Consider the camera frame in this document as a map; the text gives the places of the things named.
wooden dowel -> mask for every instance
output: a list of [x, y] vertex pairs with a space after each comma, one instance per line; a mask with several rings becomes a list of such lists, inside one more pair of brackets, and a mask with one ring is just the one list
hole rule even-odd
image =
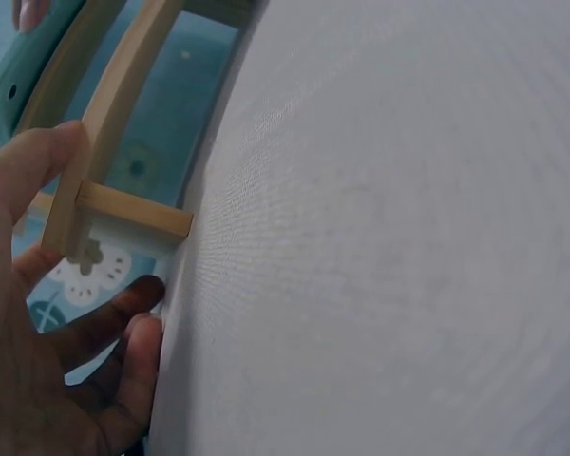
[[174, 207], [88, 181], [82, 183], [76, 205], [181, 240], [190, 233], [193, 218]]

fingernail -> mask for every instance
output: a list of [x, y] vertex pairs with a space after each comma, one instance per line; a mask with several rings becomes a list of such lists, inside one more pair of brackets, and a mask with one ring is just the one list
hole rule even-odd
[[19, 31], [28, 33], [36, 27], [38, 22], [38, 2], [36, 0], [23, 0], [19, 13]]

white flower pattern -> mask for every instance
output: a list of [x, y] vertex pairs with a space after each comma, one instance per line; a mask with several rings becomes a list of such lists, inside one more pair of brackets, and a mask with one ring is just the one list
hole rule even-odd
[[94, 250], [91, 261], [73, 263], [64, 258], [48, 278], [64, 283], [64, 295], [76, 307], [93, 305], [101, 289], [113, 291], [123, 283], [131, 270], [131, 255], [118, 247], [90, 241], [88, 251]]

teal plastic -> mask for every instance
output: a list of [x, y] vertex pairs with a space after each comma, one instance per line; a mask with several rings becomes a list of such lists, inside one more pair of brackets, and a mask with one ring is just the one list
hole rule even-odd
[[35, 31], [17, 34], [0, 61], [0, 147], [12, 133], [31, 91], [85, 0], [52, 0], [47, 17]]

hand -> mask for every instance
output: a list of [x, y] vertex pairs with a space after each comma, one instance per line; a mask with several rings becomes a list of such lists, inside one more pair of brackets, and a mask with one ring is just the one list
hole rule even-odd
[[12, 24], [15, 30], [28, 33], [42, 22], [50, 7], [50, 0], [11, 0]]
[[[155, 277], [134, 282], [103, 307], [39, 334], [26, 297], [61, 260], [34, 246], [14, 260], [14, 223], [59, 174], [83, 138], [79, 123], [30, 130], [0, 150], [0, 456], [116, 456], [145, 433], [157, 379], [162, 325], [150, 316], [163, 295]], [[84, 381], [64, 375], [119, 336]]]

